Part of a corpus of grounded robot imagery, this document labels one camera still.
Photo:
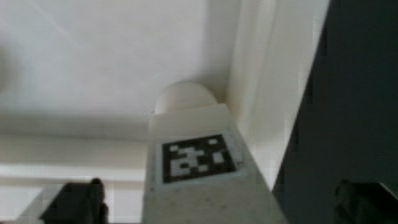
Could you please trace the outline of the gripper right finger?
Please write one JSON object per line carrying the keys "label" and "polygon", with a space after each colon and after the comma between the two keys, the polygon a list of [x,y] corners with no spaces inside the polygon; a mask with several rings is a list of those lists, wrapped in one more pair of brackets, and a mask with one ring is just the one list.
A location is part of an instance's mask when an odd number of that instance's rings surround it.
{"label": "gripper right finger", "polygon": [[334,224],[398,224],[398,183],[340,182]]}

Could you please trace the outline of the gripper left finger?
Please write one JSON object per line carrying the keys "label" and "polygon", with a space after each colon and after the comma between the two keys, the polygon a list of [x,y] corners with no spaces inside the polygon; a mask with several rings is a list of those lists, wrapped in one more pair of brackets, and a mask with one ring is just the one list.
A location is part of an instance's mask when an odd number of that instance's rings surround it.
{"label": "gripper left finger", "polygon": [[100,178],[89,183],[69,182],[39,216],[45,224],[109,224],[105,185]]}

